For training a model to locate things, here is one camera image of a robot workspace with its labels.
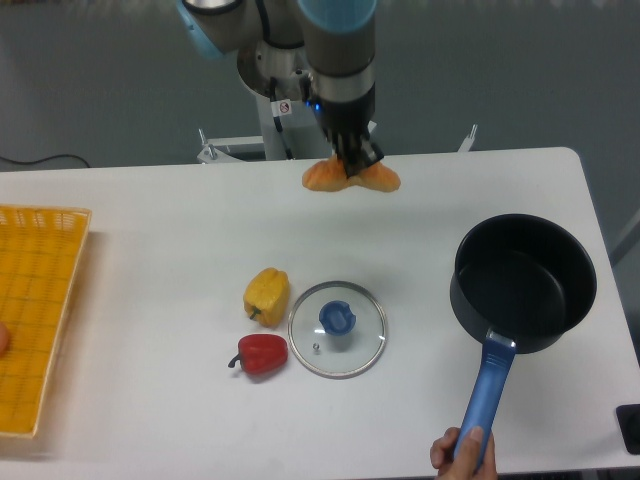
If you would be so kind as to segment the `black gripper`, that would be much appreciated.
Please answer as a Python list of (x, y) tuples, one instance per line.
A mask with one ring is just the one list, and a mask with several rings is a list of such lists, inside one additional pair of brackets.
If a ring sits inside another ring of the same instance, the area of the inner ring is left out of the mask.
[(375, 86), (348, 102), (333, 102), (314, 95), (313, 112), (326, 139), (335, 145), (347, 178), (359, 174), (364, 164), (376, 164), (384, 158), (368, 129), (375, 113)]

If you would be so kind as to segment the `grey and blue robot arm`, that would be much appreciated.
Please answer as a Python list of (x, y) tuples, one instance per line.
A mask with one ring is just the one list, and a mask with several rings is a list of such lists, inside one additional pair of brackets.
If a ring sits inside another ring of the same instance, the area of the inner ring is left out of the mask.
[(352, 177), (379, 162), (374, 1), (180, 1), (207, 57), (235, 54), (267, 159), (335, 154)]

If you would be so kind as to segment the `person's hand holding pan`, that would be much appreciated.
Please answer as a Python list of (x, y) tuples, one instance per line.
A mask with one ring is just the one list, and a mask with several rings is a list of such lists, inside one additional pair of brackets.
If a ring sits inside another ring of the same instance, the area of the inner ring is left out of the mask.
[(474, 427), (462, 441), (460, 429), (449, 427), (430, 448), (431, 466), (437, 479), (498, 479), (494, 435), (490, 434), (481, 454), (483, 430)]

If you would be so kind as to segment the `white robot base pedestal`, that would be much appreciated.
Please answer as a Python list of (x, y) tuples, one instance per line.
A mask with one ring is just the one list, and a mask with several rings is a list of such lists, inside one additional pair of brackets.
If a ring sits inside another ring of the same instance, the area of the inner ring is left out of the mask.
[(332, 154), (316, 121), (317, 109), (304, 98), (311, 72), (302, 48), (278, 49), (260, 40), (238, 51), (236, 65), (255, 99), (260, 134), (217, 139), (201, 134), (200, 163), (325, 159)]

